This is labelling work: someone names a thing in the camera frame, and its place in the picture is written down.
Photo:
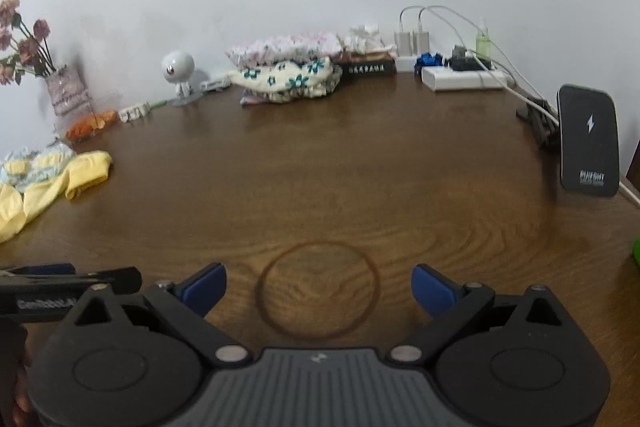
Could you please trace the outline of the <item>person left hand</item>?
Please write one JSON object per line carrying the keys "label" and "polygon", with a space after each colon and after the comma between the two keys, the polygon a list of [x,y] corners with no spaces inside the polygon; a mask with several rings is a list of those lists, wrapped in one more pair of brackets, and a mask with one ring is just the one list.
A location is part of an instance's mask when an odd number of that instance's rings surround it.
{"label": "person left hand", "polygon": [[29,426],[32,406],[26,391],[29,358],[23,326],[1,321],[1,425]]}

